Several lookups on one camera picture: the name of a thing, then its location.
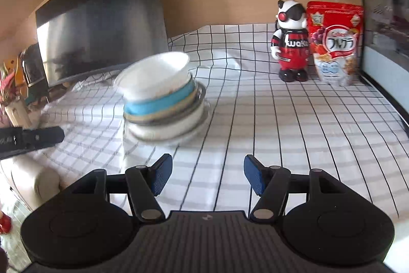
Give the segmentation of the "checkered white tablecloth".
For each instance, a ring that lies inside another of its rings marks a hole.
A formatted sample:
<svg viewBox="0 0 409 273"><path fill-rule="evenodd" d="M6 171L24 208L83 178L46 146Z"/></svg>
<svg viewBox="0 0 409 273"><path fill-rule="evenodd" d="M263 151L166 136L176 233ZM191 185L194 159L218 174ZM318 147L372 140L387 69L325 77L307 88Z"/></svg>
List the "checkered white tablecloth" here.
<svg viewBox="0 0 409 273"><path fill-rule="evenodd" d="M284 83L268 52L272 24L204 26L169 41L190 57L207 89L209 119L191 141L147 146L123 136L123 100L111 73L79 82L47 105L42 125L64 141L32 157L68 186L91 170L109 174L173 156L158 197L165 212L249 211L256 203L243 160L295 174L321 168L391 218L408 217L408 137L398 113L370 86L334 87L316 77Z"/></svg>

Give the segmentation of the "blue enamel bowl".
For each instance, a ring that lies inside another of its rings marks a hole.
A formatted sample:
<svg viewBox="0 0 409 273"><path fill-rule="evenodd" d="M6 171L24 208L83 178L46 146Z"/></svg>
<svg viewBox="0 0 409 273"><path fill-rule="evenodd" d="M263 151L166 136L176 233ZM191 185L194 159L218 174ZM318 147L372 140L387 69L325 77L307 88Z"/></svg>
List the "blue enamel bowl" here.
<svg viewBox="0 0 409 273"><path fill-rule="evenodd" d="M191 78L182 88L167 96L143 103L127 102L124 105L124 112L132 116L147 116L155 114L167 110L185 100L195 91L195 89L195 80Z"/></svg>

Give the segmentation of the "red Calbee cereal bag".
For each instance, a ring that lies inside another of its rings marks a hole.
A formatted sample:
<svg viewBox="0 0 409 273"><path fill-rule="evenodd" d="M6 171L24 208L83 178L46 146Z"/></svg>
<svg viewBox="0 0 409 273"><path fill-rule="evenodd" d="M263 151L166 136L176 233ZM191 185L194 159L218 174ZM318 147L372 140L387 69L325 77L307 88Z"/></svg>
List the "red Calbee cereal bag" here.
<svg viewBox="0 0 409 273"><path fill-rule="evenodd" d="M306 15L310 51L319 79L331 86L350 86L358 63L363 7L310 1Z"/></svg>

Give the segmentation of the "white paper noodle bowl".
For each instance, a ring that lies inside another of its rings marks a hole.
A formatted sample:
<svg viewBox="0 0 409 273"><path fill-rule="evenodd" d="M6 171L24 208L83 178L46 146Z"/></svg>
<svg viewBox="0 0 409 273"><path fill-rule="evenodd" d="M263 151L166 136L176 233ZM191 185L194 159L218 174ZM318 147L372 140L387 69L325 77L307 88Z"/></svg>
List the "white paper noodle bowl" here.
<svg viewBox="0 0 409 273"><path fill-rule="evenodd" d="M172 94L189 82L189 62L189 55L182 52L153 55L120 72L114 86L126 101L155 100Z"/></svg>

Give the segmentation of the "flower vase decoration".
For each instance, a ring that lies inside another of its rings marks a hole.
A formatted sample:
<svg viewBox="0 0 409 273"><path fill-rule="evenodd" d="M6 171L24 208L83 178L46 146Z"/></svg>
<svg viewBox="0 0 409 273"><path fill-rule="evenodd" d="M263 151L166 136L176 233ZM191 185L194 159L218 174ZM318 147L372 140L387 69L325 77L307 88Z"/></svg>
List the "flower vase decoration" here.
<svg viewBox="0 0 409 273"><path fill-rule="evenodd" d="M1 128L32 128L27 108L28 86L20 57L1 63Z"/></svg>

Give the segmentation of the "white ceramic flower bowl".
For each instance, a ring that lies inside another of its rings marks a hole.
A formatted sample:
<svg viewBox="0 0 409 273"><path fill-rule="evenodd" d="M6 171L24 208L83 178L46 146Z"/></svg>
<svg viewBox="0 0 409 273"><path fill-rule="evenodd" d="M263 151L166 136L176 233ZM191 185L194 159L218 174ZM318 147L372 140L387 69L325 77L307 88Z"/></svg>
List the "white ceramic flower bowl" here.
<svg viewBox="0 0 409 273"><path fill-rule="evenodd" d="M206 99L194 111L164 125L136 125L126 121L124 131L136 140L146 143L178 142L196 135L206 125L210 104Z"/></svg>

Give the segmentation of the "black flat monitor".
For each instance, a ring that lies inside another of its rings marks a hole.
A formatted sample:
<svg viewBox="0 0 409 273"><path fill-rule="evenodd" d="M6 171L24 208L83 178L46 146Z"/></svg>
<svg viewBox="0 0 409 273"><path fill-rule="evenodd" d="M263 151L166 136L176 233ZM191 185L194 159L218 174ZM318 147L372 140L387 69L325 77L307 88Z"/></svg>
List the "black flat monitor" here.
<svg viewBox="0 0 409 273"><path fill-rule="evenodd" d="M168 51L161 0L49 0L35 18L50 86Z"/></svg>

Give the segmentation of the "red black robot figurine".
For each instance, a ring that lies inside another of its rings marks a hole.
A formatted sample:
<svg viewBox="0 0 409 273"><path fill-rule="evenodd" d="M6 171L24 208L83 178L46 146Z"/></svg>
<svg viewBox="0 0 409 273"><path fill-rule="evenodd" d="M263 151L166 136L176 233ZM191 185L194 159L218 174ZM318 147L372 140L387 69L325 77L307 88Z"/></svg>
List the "red black robot figurine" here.
<svg viewBox="0 0 409 273"><path fill-rule="evenodd" d="M306 10L301 3L293 0L278 0L276 31L270 50L279 62L279 78L283 82L306 82L309 79L309 37Z"/></svg>

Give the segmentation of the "white plate yellow rim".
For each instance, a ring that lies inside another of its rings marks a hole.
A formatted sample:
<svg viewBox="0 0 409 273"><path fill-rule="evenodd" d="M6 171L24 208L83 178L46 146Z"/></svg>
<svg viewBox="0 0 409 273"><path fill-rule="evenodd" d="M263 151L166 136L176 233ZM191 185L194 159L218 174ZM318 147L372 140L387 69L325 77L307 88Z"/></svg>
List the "white plate yellow rim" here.
<svg viewBox="0 0 409 273"><path fill-rule="evenodd" d="M190 96L167 110L147 116L132 116L123 112L123 117L126 121L142 125L169 123L171 119L181 118L182 115L194 111L205 97L206 92L206 87L202 83L197 82L196 89Z"/></svg>

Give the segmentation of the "silver microwave appliance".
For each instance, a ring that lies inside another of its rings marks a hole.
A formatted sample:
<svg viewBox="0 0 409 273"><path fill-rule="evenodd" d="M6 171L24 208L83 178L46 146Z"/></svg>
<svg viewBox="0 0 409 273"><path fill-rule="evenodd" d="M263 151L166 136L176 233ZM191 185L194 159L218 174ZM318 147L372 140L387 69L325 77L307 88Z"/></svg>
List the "silver microwave appliance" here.
<svg viewBox="0 0 409 273"><path fill-rule="evenodd" d="M393 106L408 132L408 0L362 0L360 77Z"/></svg>

